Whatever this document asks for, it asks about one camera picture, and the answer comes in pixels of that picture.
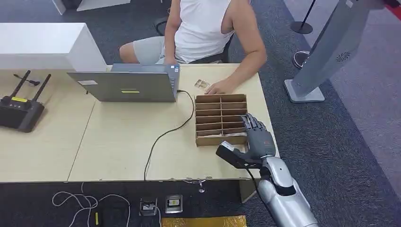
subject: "white tank top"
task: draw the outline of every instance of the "white tank top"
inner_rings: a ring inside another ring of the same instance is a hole
[[[175,33],[175,56],[186,63],[222,53],[234,31],[221,33],[231,0],[181,0],[181,25]]]

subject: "card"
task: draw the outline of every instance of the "card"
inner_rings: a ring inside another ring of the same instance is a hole
[[[206,91],[210,87],[210,83],[199,79],[194,86]]]

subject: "yellow label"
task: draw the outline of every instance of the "yellow label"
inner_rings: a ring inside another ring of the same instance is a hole
[[[17,97],[12,97],[11,100],[17,101],[17,102],[23,102],[26,103],[28,100],[24,98],[17,98]]]
[[[99,225],[99,216],[97,212],[95,213],[95,224],[98,226]]]
[[[139,93],[139,91],[121,91],[122,93]]]

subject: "gray shorts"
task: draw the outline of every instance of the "gray shorts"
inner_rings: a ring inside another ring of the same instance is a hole
[[[132,42],[138,61],[144,65],[163,64],[165,55],[164,36],[155,36]],[[185,63],[175,58],[178,63]]]

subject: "wooden desk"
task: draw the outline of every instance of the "wooden desk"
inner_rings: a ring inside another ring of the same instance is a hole
[[[229,76],[237,64],[181,65],[179,88],[192,96],[203,91],[198,79],[210,84]],[[273,130],[258,76],[235,93],[246,94],[248,111]],[[68,181],[143,181],[150,148],[162,133],[181,125],[191,114],[185,93],[177,103],[101,103],[96,101]],[[219,158],[217,146],[196,147],[195,118],[162,137],[153,150],[147,180],[249,179],[245,170]],[[259,171],[253,170],[255,177]]]
[[[0,97],[11,95],[26,70],[0,71]],[[35,70],[28,79],[52,77],[38,101],[44,103],[36,128],[31,133],[0,128],[0,182],[65,182],[90,117],[95,98],[64,71]],[[17,94],[32,99],[39,86],[27,82]]]

